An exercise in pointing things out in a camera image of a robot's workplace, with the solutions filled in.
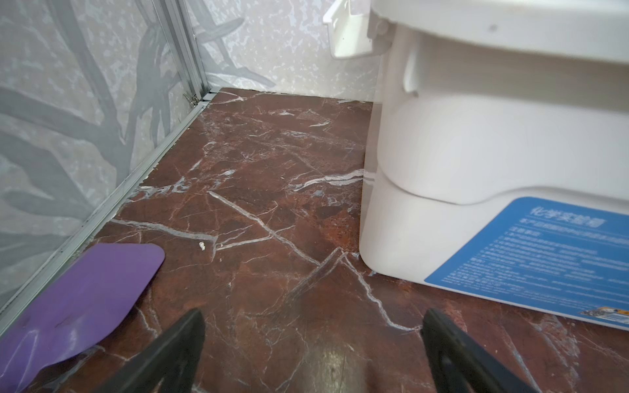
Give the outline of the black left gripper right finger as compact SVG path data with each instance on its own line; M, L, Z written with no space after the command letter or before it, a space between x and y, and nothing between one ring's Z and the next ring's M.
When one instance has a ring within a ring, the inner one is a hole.
M438 392L533 392L446 314L428 309L420 335Z

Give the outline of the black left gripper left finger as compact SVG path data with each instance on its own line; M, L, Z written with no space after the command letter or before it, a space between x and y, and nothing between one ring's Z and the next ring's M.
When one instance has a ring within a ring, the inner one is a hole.
M205 320L191 309L96 392L190 392L205 341Z

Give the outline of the purple toy shovel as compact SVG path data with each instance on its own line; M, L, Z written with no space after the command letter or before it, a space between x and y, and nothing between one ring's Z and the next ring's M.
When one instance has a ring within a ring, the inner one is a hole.
M42 291L1 338L1 390L20 392L40 370L112 333L165 260L154 244L100 243Z

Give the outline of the white plastic storage bin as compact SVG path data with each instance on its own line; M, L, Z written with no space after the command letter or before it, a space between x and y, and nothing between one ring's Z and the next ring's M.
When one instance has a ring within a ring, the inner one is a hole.
M373 1L360 255L376 273L628 327L628 4Z

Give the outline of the aluminium frame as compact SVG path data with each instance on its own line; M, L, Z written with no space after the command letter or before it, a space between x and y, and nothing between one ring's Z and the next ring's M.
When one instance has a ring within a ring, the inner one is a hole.
M2 2L2 329L207 90L182 1Z

